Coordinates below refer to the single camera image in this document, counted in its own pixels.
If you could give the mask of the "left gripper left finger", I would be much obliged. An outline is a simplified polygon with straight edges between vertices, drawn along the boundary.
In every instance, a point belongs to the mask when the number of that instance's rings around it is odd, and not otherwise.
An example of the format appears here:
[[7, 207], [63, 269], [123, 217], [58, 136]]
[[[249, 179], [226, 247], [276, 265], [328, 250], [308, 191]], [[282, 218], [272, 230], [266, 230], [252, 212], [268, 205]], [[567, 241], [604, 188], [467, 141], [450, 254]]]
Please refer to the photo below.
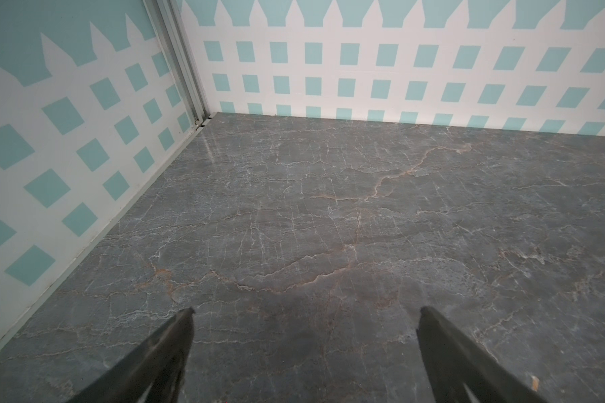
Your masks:
[[188, 307], [167, 320], [71, 402], [176, 402], [194, 337]]

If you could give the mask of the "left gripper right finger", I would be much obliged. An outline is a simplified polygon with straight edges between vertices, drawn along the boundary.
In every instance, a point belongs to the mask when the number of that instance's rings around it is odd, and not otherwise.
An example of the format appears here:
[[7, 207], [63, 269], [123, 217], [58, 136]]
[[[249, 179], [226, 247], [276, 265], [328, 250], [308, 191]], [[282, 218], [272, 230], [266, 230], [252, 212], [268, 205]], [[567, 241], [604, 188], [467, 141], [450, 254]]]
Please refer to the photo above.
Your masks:
[[420, 309], [417, 336], [435, 401], [544, 401], [435, 308]]

